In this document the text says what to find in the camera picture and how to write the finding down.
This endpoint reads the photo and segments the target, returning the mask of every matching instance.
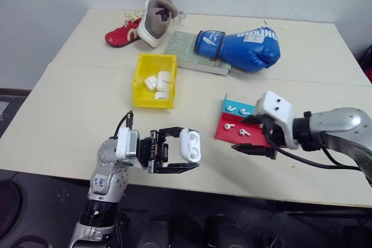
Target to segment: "yellow plastic bin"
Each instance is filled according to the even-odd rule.
[[[145,86],[144,80],[150,76],[158,76],[160,71],[171,72],[169,83],[169,99],[159,100],[155,98],[155,91],[150,91]],[[176,94],[177,56],[176,55],[153,55],[142,53],[138,57],[135,69],[133,89],[133,106],[155,107],[158,109],[172,109],[174,95]]]

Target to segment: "book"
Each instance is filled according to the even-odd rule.
[[[221,59],[208,58],[194,52],[196,34],[175,31],[164,51],[177,55],[177,66],[227,76],[231,65]]]

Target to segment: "red board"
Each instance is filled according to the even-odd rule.
[[[259,124],[240,123],[242,119],[243,117],[222,112],[217,126],[216,139],[221,139],[222,141],[231,142],[234,144],[251,143],[253,145],[262,145],[267,146],[268,148],[271,147],[270,144],[265,140]],[[235,124],[235,127],[225,130],[224,126],[226,123]],[[240,135],[240,129],[246,130],[251,135]]]

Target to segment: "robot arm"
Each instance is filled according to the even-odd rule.
[[[359,168],[315,163],[316,167],[357,169],[365,174],[369,183],[372,182],[372,119],[362,110],[343,107],[315,114],[305,112],[304,117],[296,118],[288,101],[268,91],[257,101],[255,115],[242,122],[261,123],[263,133],[273,148],[250,144],[232,147],[240,152],[275,159],[276,151],[280,150],[278,147],[298,149],[301,145],[305,151],[323,149],[325,152],[329,148],[351,157]]]
[[[69,248],[107,248],[115,231],[117,205],[128,182],[128,169],[134,167],[149,173],[179,174],[199,166],[201,142],[199,133],[187,128],[166,128],[151,131],[141,139],[132,129],[133,113],[119,122],[113,137],[98,149],[97,165],[91,177],[88,199],[80,221],[76,224]],[[180,138],[180,154],[187,163],[168,162],[168,136]]]

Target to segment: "blue boxing glove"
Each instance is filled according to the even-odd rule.
[[[194,51],[202,56],[220,57],[248,72],[269,68],[280,58],[277,34],[268,27],[231,35],[221,31],[200,31]]]

